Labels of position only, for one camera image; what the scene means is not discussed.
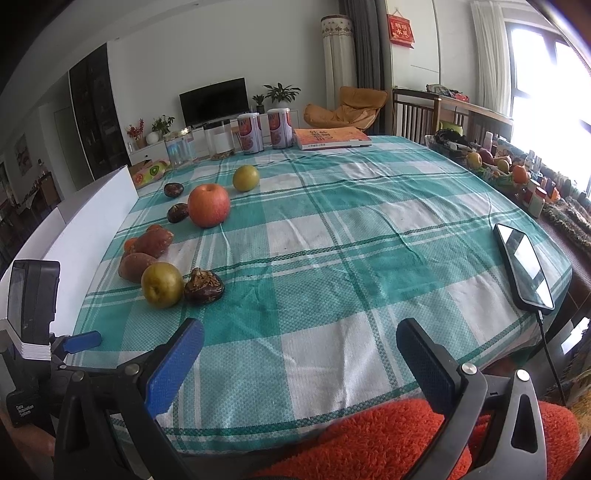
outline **orange armchair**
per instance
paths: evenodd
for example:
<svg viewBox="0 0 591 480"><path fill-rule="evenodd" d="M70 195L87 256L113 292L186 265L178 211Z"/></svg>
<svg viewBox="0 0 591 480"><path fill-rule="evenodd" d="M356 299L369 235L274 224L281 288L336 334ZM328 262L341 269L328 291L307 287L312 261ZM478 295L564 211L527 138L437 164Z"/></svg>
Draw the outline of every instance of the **orange armchair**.
<svg viewBox="0 0 591 480"><path fill-rule="evenodd" d="M340 106L331 112L309 103L304 120L315 128L357 127L366 130L372 126L380 109L386 104L388 92L370 88L341 87Z"/></svg>

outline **white can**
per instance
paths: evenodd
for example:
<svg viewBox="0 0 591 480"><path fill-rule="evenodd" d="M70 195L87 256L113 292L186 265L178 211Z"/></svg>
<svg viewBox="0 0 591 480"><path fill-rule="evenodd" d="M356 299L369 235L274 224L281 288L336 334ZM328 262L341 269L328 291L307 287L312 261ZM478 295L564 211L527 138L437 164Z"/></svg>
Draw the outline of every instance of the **white can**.
<svg viewBox="0 0 591 480"><path fill-rule="evenodd" d="M271 145L273 148L288 148L294 144L291 116L288 108L272 108L267 112Z"/></svg>
<svg viewBox="0 0 591 480"><path fill-rule="evenodd" d="M238 134L240 145L245 154L262 152L261 117L258 113L243 113L238 115Z"/></svg>

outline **red flowers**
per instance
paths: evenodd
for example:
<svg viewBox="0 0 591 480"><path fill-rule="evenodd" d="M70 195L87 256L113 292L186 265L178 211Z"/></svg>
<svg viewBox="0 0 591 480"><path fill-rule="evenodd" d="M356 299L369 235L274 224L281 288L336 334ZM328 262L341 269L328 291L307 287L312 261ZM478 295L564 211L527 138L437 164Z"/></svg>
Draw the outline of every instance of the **red flowers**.
<svg viewBox="0 0 591 480"><path fill-rule="evenodd" d="M144 134L144 119L140 118L139 119L139 127L136 128L133 125L130 125L129 128L126 129L127 134L133 138L134 140L137 140L138 138L142 138L143 134Z"/></svg>

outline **plaid tablecloth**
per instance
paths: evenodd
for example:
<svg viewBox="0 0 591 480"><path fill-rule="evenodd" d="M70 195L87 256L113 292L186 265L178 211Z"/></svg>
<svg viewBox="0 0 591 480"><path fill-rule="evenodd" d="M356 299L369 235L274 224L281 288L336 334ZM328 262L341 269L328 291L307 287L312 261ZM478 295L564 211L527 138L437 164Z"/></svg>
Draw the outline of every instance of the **plaid tablecloth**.
<svg viewBox="0 0 591 480"><path fill-rule="evenodd" d="M257 166L261 182L238 193L232 174L244 164ZM185 195L165 197L169 181L183 183ZM211 182L232 199L222 225L167 223L170 206ZM492 235L497 222L529 234L557 307L571 277L566 257L513 203L398 137L374 137L367 148L204 161L140 195L77 320L76 333L96 329L103 343L73 363L114 367L167 341L186 317L200 319L206 346L158 418L185 452L282 445L416 390L395 341L409 316L459 362L483 365L536 340L534 316L511 300ZM155 310L119 278L124 241L152 223L175 234L162 260L186 277L195 266L215 271L226 284L221 300Z"/></svg>

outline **door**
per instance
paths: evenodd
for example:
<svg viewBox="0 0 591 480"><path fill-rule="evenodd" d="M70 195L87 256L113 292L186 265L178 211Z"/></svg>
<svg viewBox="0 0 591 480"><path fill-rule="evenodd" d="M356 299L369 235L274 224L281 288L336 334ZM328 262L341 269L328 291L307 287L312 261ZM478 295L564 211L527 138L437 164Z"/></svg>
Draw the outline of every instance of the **door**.
<svg viewBox="0 0 591 480"><path fill-rule="evenodd" d="M57 135L60 137L61 150L70 170L76 190L86 187L93 181L92 173L86 161L72 107L66 107L53 113Z"/></svg>

